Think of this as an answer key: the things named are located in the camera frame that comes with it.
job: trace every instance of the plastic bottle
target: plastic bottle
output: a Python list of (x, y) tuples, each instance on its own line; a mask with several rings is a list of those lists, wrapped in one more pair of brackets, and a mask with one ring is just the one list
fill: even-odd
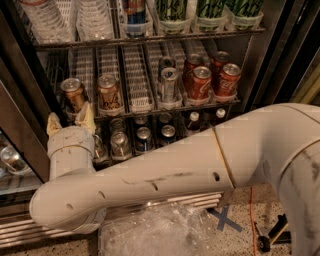
[(200, 132), (200, 115), (198, 112), (191, 112), (189, 118), (185, 120), (186, 136), (191, 136)]
[(20, 0), (21, 7), (32, 23), (39, 43), (72, 41), (68, 26), (54, 0)]

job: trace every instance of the refrigerator door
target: refrigerator door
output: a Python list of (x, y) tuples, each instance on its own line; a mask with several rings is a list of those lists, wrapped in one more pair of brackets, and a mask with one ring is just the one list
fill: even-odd
[[(290, 101), (311, 103), (315, 97), (310, 96), (314, 94), (314, 83), (310, 85), (309, 81), (309, 85), (304, 85), (304, 80), (310, 69), (319, 64), (320, 2), (302, 2), (292, 7), (289, 23), (287, 22), (282, 33), (282, 37), (287, 36), (287, 40), (280, 37), (265, 72), (259, 75), (260, 79), (255, 84), (247, 111)], [(309, 96), (306, 98), (304, 94), (307, 91)]]

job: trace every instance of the clear plastic bag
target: clear plastic bag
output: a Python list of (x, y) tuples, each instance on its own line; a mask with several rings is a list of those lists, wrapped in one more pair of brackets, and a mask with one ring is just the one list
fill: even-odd
[(149, 207), (100, 228), (100, 255), (206, 256), (211, 230), (205, 210), (180, 204)]

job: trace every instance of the soda can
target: soda can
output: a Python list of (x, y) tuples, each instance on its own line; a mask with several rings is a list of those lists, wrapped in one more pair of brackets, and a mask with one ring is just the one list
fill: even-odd
[(124, 132), (115, 132), (110, 140), (112, 157), (126, 157), (131, 155), (128, 136)]
[(84, 85), (77, 78), (68, 78), (62, 81), (60, 87), (68, 107), (73, 113), (79, 113), (87, 100)]
[[(225, 0), (198, 0), (196, 15), (198, 18), (214, 19), (220, 18), (224, 8)], [(214, 31), (215, 27), (200, 27), (203, 32)]]
[(32, 172), (30, 167), (12, 146), (7, 146), (1, 150), (0, 159), (9, 167), (8, 171), (12, 174), (25, 175)]
[[(122, 0), (125, 22), (127, 24), (144, 24), (146, 22), (146, 3), (145, 0)], [(135, 26), (134, 31), (130, 31), (128, 27), (128, 37), (142, 37), (144, 33), (141, 32), (138, 26)]]
[(120, 84), (113, 75), (102, 75), (98, 79), (99, 107), (118, 109), (122, 103)]
[(159, 59), (158, 65), (158, 82), (161, 83), (161, 72), (165, 68), (175, 68), (176, 61), (171, 56), (163, 56)]
[(211, 87), (214, 88), (218, 82), (220, 69), (230, 62), (230, 55), (227, 52), (218, 51), (216, 55), (211, 58), (210, 70), (211, 70)]
[(135, 148), (138, 152), (147, 152), (153, 149), (152, 134), (148, 127), (140, 127), (137, 130)]
[(240, 76), (241, 69), (236, 64), (224, 65), (219, 73), (218, 85), (213, 89), (215, 95), (222, 97), (234, 95)]
[(192, 80), (188, 91), (188, 98), (203, 100), (209, 96), (211, 71), (207, 67), (197, 67), (192, 72)]
[(184, 61), (183, 65), (183, 73), (182, 73), (182, 83), (184, 86), (185, 91), (188, 93), (189, 90), (189, 83), (192, 76), (192, 70), (196, 67), (204, 66), (203, 57), (199, 54), (192, 53), (187, 55), (186, 60)]
[(159, 146), (166, 146), (176, 141), (176, 129), (172, 125), (165, 125), (161, 129)]
[(94, 157), (93, 163), (99, 164), (109, 159), (107, 147), (103, 144), (101, 137), (97, 134), (93, 135), (94, 139)]
[(179, 72), (175, 68), (165, 68), (161, 71), (159, 86), (161, 102), (172, 103), (177, 101)]
[(113, 118), (109, 124), (110, 133), (126, 132), (127, 126), (122, 118)]

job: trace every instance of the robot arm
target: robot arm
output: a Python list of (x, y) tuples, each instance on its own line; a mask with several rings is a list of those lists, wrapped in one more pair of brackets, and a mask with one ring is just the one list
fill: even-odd
[(318, 255), (319, 141), (319, 108), (273, 105), (94, 172), (91, 134), (59, 129), (48, 143), (56, 175), (34, 194), (30, 214), (42, 226), (88, 233), (105, 208), (270, 183), (286, 211), (294, 253)]

